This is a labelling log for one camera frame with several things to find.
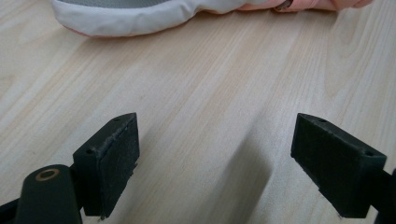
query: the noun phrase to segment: black rubber pad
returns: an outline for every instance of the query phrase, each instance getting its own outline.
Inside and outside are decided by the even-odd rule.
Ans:
[[[342,217],[366,217],[367,183],[387,157],[329,121],[297,116],[291,156]]]
[[[73,158],[85,214],[109,217],[139,158],[136,113],[109,121]]]

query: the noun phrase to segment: wood grain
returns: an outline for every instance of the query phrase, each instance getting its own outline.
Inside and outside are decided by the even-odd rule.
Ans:
[[[103,223],[373,223],[340,218],[290,157],[298,112],[396,167],[396,2],[340,13],[200,13],[91,39],[49,1],[0,7],[0,204],[108,120],[137,112],[141,158]],[[84,217],[97,223],[97,217]]]

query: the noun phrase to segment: black plastic part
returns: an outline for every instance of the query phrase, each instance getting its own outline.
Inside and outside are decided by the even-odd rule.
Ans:
[[[69,167],[51,165],[28,175],[14,224],[82,223]]]
[[[11,224],[14,223],[14,218],[17,214],[18,199],[3,204],[0,206],[0,223]]]
[[[85,214],[109,217],[139,158],[136,113],[108,122],[73,158]]]
[[[381,193],[373,180],[387,157],[327,120],[299,114],[291,156],[342,217],[366,217]]]

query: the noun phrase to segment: light wood surface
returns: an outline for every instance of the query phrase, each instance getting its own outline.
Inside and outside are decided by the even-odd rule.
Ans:
[[[396,167],[396,1],[340,13],[199,13],[153,35],[92,39],[49,1],[0,6],[0,204],[110,119],[141,157],[101,223],[373,223],[340,218],[290,157],[298,112]],[[84,217],[97,223],[98,217]]]

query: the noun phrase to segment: pink shoe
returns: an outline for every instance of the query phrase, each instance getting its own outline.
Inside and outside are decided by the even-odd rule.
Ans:
[[[363,7],[372,0],[52,0],[60,24],[87,36],[144,35],[177,26],[197,12],[276,8],[340,10]]]

